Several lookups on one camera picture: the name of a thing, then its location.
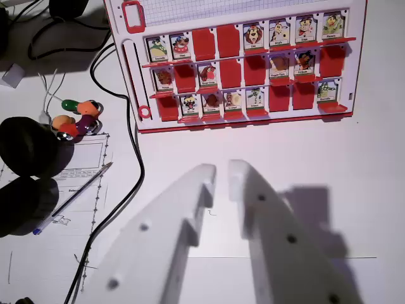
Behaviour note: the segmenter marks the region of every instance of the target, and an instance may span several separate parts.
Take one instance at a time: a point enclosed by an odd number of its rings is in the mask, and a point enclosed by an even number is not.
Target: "black cable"
[[[17,21],[16,23],[26,23],[26,22],[32,21],[32,20],[38,18],[39,16],[41,16],[43,13],[45,13],[48,8],[49,8],[49,5],[46,8],[44,8],[42,11],[40,11],[38,14],[36,14],[36,15],[34,15],[34,16],[28,18],[28,19]]]
[[[109,36],[111,35],[111,31],[109,30],[109,31],[107,32],[106,37],[104,38],[103,42],[101,43],[101,45],[99,45],[98,47],[91,48],[91,49],[80,49],[80,48],[77,48],[77,47],[65,47],[65,48],[60,48],[60,49],[53,49],[53,50],[51,50],[51,51],[48,51],[48,52],[42,53],[42,54],[40,54],[40,55],[34,56],[34,55],[32,54],[32,47],[33,47],[33,45],[36,43],[36,41],[38,40],[38,38],[39,38],[44,32],[46,32],[47,30],[49,30],[51,27],[53,27],[53,26],[55,26],[55,25],[57,25],[57,24],[59,24],[59,23],[63,23],[63,22],[65,22],[65,21],[64,21],[63,19],[61,19],[61,18],[55,19],[55,20],[53,20],[51,23],[48,23],[47,25],[45,25],[44,27],[42,27],[42,28],[38,31],[38,33],[36,33],[36,34],[34,35],[34,37],[33,37],[32,40],[31,40],[30,45],[28,46],[28,58],[30,58],[31,60],[38,60],[38,59],[41,59],[41,58],[43,58],[43,57],[46,57],[46,56],[49,56],[49,55],[52,55],[52,54],[55,54],[55,53],[59,53],[59,52],[88,52],[88,53],[96,52],[96,51],[101,50],[101,49],[104,47],[104,45],[107,43],[107,41],[108,41],[108,39],[109,39]]]
[[[127,129],[128,129],[128,133],[129,133],[129,137],[130,137],[131,143],[132,143],[132,147],[133,147],[133,149],[134,149],[134,151],[135,151],[135,155],[136,155],[136,157],[137,157],[137,159],[138,159],[138,162],[139,162],[140,176],[139,176],[139,179],[138,179],[138,181],[136,182],[135,186],[134,186],[134,187],[128,192],[128,194],[119,202],[119,204],[117,204],[117,205],[114,207],[113,211],[111,211],[111,212],[107,215],[107,217],[106,217],[106,218],[94,229],[94,231],[90,234],[89,240],[87,241],[86,246],[85,246],[85,248],[84,248],[84,252],[83,252],[82,258],[81,258],[81,260],[80,260],[79,266],[78,266],[78,268],[77,268],[77,271],[76,271],[75,277],[74,277],[74,279],[73,279],[72,285],[70,286],[69,292],[68,292],[68,294],[67,294],[67,296],[66,296],[65,304],[69,304],[70,297],[72,296],[73,290],[75,289],[75,286],[80,282],[80,276],[82,275],[82,271],[83,271],[83,268],[84,268],[85,263],[86,263],[87,255],[89,254],[89,250],[90,250],[91,244],[93,243],[93,241],[95,240],[95,238],[97,237],[97,235],[104,229],[104,226],[107,226],[107,225],[108,225],[108,224],[106,224],[106,223],[108,223],[108,222],[111,220],[111,218],[113,218],[113,216],[114,216],[117,212],[119,212],[122,208],[124,208],[124,207],[125,207],[125,203],[127,202],[127,200],[133,195],[133,193],[136,193],[136,191],[139,190],[139,188],[140,188],[140,186],[142,185],[142,183],[143,183],[143,181],[144,181],[144,178],[145,178],[145,167],[144,167],[144,163],[143,163],[143,161],[142,161],[142,157],[141,157],[141,155],[140,155],[139,148],[138,148],[138,146],[137,146],[136,143],[135,143],[134,136],[132,135],[132,128],[131,128],[131,123],[130,123],[130,100],[129,100],[129,97],[128,97],[127,95],[124,95],[124,94],[117,94],[117,93],[114,93],[114,92],[112,92],[112,91],[106,89],[105,87],[103,87],[103,86],[98,82],[98,80],[97,80],[97,79],[95,78],[95,76],[94,76],[94,67],[95,67],[95,65],[96,65],[96,63],[97,63],[97,61],[98,61],[98,59],[101,57],[101,55],[103,55],[103,54],[105,53],[105,51],[107,51],[107,50],[108,50],[109,48],[111,48],[112,46],[114,46],[113,43],[112,43],[112,44],[109,44],[107,47],[105,47],[105,48],[96,56],[96,58],[94,59],[94,61],[93,61],[92,64],[91,64],[91,67],[90,67],[90,76],[91,76],[91,79],[94,81],[94,83],[95,83],[100,89],[102,89],[104,92],[107,92],[108,94],[111,94],[111,95],[113,95],[113,96],[115,96],[115,97],[125,99],[125,100],[127,101]]]
[[[83,22],[81,22],[81,21],[79,21],[77,19],[72,19],[70,21],[73,21],[73,22],[75,22],[77,24],[83,25],[84,27],[88,27],[88,28],[93,29],[93,30],[109,30],[109,27],[95,27],[93,25],[85,24],[85,23],[83,23]]]
[[[20,17],[31,7],[33,7],[34,5],[36,5],[39,1],[41,0],[35,0],[33,3],[27,5],[26,7],[24,7],[24,9],[17,15],[17,17],[15,17],[14,19],[12,19],[11,23],[9,24],[8,28],[10,29],[14,23],[16,23],[16,21],[18,19],[20,19]]]

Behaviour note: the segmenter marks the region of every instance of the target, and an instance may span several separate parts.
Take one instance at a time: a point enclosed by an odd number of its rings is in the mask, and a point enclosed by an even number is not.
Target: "pen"
[[[40,234],[46,226],[49,225],[53,221],[55,217],[57,217],[64,209],[66,209],[84,190],[86,190],[87,187],[91,185],[92,182],[95,181],[96,178],[98,178],[101,174],[103,174],[105,171],[107,171],[113,163],[109,162],[107,165],[105,165],[103,168],[100,169],[96,174],[94,174],[79,190],[74,192],[66,201],[65,203],[60,206],[53,214],[48,216],[44,221],[40,223],[38,228],[36,228],[32,233],[34,233],[36,236]]]

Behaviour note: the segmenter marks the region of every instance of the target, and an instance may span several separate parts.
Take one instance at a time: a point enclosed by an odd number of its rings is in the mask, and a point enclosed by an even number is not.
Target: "red flip-down tile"
[[[270,112],[288,111],[290,104],[290,88],[286,85],[269,86]]]
[[[265,84],[266,61],[262,56],[250,56],[244,58],[245,85],[257,86]]]
[[[215,59],[215,37],[208,28],[192,31],[196,61]]]
[[[315,76],[315,74],[296,75],[295,82],[299,82],[300,84],[306,84],[308,82],[321,81],[322,79],[323,79],[322,77]]]
[[[295,49],[296,46],[272,46],[270,47],[270,52],[278,52],[278,51],[288,51],[290,49]]]
[[[270,79],[270,85],[275,87],[287,86],[293,83],[294,81],[288,77]]]
[[[223,89],[231,87],[240,87],[242,80],[240,64],[236,59],[220,61],[221,82]]]
[[[221,119],[221,113],[215,113],[215,114],[204,114],[201,118],[203,122],[211,122],[213,120],[219,120]]]
[[[312,83],[294,84],[292,108],[294,110],[312,109],[315,100],[315,86]]]
[[[320,46],[321,43],[318,41],[309,41],[309,42],[303,42],[303,43],[297,43],[295,45],[294,49],[303,49],[303,48],[313,48],[315,46]]]
[[[197,91],[198,94],[208,94],[208,93],[216,93],[218,91],[218,86],[212,86],[212,87],[200,87],[200,89]]]
[[[245,49],[245,55],[256,55],[256,54],[263,54],[267,53],[268,49],[265,49],[263,47],[259,49]]]
[[[196,90],[196,76],[194,69],[190,65],[176,65],[173,67],[177,91],[181,93],[190,93]]]
[[[267,116],[268,112],[265,109],[247,109],[246,114],[249,117]]]
[[[156,92],[155,94],[153,94],[152,96],[150,96],[149,98],[164,98],[164,97],[168,97],[168,96],[172,96],[173,95],[173,91],[168,91],[168,92]]]
[[[347,107],[338,104],[337,101],[318,103],[318,109],[328,114],[343,113],[347,111]]]
[[[162,122],[171,122],[178,118],[176,99],[173,97],[158,98],[156,100]]]
[[[182,59],[182,60],[175,60],[175,61],[163,61],[163,62],[154,62],[148,65],[142,65],[142,68],[156,68],[156,67],[163,67],[165,65],[179,65],[182,63],[192,62],[191,59]]]
[[[334,38],[334,39],[327,39],[321,42],[322,46],[329,46],[331,44],[337,44],[337,43],[345,43],[347,41],[355,41],[355,37],[348,37],[348,38]]]
[[[232,120],[232,119],[244,118],[244,115],[242,113],[242,110],[240,110],[240,111],[229,111],[229,112],[225,112],[223,114],[223,117],[226,120]]]
[[[319,71],[322,77],[339,77],[342,75],[346,49],[342,46],[321,47]]]
[[[196,121],[198,121],[200,118],[198,117],[198,115],[191,115],[191,116],[184,116],[184,117],[182,117],[182,119],[180,119],[179,121],[178,121],[178,123],[180,123],[180,124],[187,124],[187,123],[190,123],[190,122],[196,122]]]
[[[220,58],[239,56],[239,31],[233,24],[220,25],[216,28]]]

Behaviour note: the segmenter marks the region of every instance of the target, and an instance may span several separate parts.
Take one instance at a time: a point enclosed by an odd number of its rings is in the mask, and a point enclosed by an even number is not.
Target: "cartoon character picture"
[[[171,79],[171,73],[165,69],[154,70],[154,78],[157,91],[172,91],[173,84]]]
[[[312,74],[315,67],[315,55],[312,55],[311,51],[305,53],[296,53],[297,64],[294,68],[294,74]]]
[[[189,38],[183,34],[171,35],[170,36],[171,46],[173,50],[173,59],[183,59],[190,58]]]
[[[320,82],[316,101],[336,101],[338,85],[334,80]]]
[[[193,95],[180,97],[184,116],[198,115],[197,99]]]
[[[246,90],[246,108],[264,108],[265,93],[260,88]]]
[[[296,43],[316,39],[316,24],[312,16],[297,17]]]
[[[148,38],[146,40],[152,62],[168,60],[166,44],[160,39],[160,37]]]
[[[344,19],[340,13],[329,13],[323,17],[322,39],[343,37]]]
[[[270,57],[270,78],[280,78],[289,75],[290,60],[284,55]]]
[[[67,226],[70,222],[70,219],[65,218],[63,215],[58,215],[53,218],[52,223],[54,224],[60,224],[60,225],[65,225]]]
[[[234,111],[241,109],[242,97],[237,92],[223,93],[225,111]]]
[[[290,25],[284,20],[270,22],[270,46],[290,44]]]
[[[201,95],[202,111],[204,113],[219,113],[220,101],[215,94]]]
[[[263,47],[263,29],[259,23],[245,24],[243,26],[245,49],[258,49]]]
[[[216,85],[216,68],[212,65],[198,66],[201,87],[210,87]]]

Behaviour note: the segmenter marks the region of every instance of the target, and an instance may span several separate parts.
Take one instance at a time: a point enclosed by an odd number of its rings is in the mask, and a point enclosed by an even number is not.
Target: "grid paper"
[[[324,0],[140,0],[147,26]]]

